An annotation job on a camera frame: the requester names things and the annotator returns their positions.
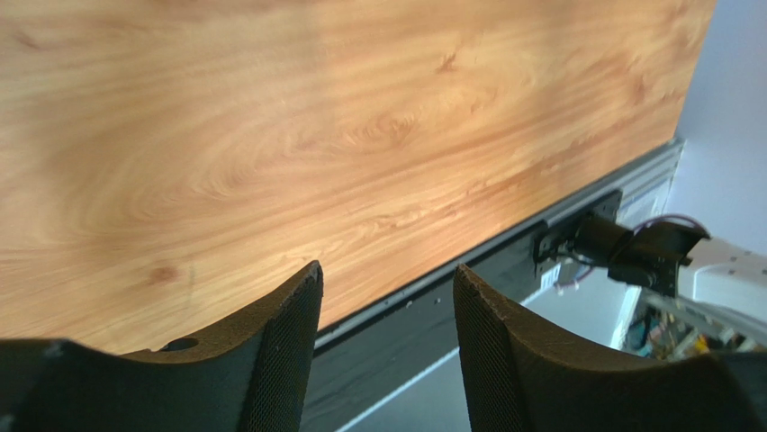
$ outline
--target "white wall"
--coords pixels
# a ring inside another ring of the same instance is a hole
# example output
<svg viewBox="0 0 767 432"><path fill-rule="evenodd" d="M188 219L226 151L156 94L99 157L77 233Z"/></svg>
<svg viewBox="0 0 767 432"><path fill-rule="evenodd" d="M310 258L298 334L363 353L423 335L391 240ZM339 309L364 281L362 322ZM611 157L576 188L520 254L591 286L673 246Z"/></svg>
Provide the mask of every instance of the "white wall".
<svg viewBox="0 0 767 432"><path fill-rule="evenodd" d="M767 0L719 0L677 131L666 210L767 255Z"/></svg>

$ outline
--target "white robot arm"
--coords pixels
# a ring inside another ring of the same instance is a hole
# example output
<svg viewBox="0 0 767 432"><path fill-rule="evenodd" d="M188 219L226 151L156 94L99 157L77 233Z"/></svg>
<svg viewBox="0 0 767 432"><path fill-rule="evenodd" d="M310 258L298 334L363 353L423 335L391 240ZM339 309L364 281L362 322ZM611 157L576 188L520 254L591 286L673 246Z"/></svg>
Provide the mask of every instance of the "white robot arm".
<svg viewBox="0 0 767 432"><path fill-rule="evenodd" d="M718 238L701 239L681 265L677 296L741 313L767 327L767 257Z"/></svg>

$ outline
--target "cable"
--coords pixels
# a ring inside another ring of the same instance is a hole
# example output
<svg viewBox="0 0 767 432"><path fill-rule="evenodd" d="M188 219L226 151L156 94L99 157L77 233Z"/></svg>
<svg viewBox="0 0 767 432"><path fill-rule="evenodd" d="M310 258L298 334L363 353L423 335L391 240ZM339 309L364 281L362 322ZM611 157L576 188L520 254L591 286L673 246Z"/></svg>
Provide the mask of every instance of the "cable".
<svg viewBox="0 0 767 432"><path fill-rule="evenodd" d="M642 228L649 227L649 226L651 226L651 225L653 225L654 223L657 223L657 222L667 222L667 221L684 221L684 222L687 222L692 228L697 228L699 230L702 230L703 232L706 233L707 236L709 236L709 237L711 236L708 233L708 229L706 229L706 227L702 223L700 223L697 219L692 218L690 216L687 216L686 214L676 214L676 213L662 214L660 216L656 216L654 218L645 220L644 222L642 222L639 225L635 226L633 231L636 234ZM581 274L580 276L576 276L574 279L572 279L572 281L570 281L568 283L557 283L557 284L555 284L555 287L558 290L563 290L565 288L571 288L571 287L575 287L575 289L577 289L578 286L581 284L581 282L583 282L587 277L589 277L594 272L594 269L596 268L593 265L587 264L583 260L576 259L573 256L569 256L569 255L566 255L566 254L561 254L560 256L571 258L573 261L581 263L584 266L589 266L589 269L585 273Z"/></svg>

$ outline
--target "table top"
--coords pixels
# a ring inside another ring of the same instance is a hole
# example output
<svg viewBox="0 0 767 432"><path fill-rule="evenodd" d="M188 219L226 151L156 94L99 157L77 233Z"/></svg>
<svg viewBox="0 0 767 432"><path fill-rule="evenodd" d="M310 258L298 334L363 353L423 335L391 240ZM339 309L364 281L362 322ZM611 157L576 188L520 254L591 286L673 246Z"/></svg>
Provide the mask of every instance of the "table top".
<svg viewBox="0 0 767 432"><path fill-rule="evenodd" d="M0 5L0 338L342 320L669 139L714 3Z"/></svg>

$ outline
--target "wooden table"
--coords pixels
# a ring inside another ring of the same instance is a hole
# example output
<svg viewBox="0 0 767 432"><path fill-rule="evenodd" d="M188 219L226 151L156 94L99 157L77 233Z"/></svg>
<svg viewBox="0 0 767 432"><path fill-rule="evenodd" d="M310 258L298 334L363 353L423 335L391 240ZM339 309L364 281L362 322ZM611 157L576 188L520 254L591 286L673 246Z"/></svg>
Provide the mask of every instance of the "wooden table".
<svg viewBox="0 0 767 432"><path fill-rule="evenodd" d="M0 3L0 337L341 320L669 139L714 3Z"/></svg>

